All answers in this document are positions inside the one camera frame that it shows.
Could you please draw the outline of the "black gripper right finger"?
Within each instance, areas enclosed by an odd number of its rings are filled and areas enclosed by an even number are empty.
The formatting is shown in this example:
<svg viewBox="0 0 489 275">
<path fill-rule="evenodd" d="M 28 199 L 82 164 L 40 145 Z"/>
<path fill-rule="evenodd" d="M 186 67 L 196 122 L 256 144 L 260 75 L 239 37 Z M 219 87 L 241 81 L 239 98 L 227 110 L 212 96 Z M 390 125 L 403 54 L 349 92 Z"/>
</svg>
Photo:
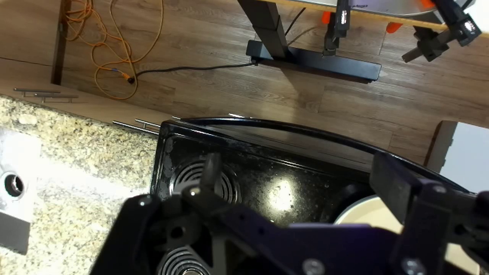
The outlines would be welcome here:
<svg viewBox="0 0 489 275">
<path fill-rule="evenodd" d="M 445 260 L 459 245 L 482 269 L 489 263 L 488 193 L 468 193 L 442 177 L 422 179 L 389 155 L 377 155 L 370 187 L 403 225 L 390 255 L 396 272 L 444 275 L 462 272 Z"/>
</svg>

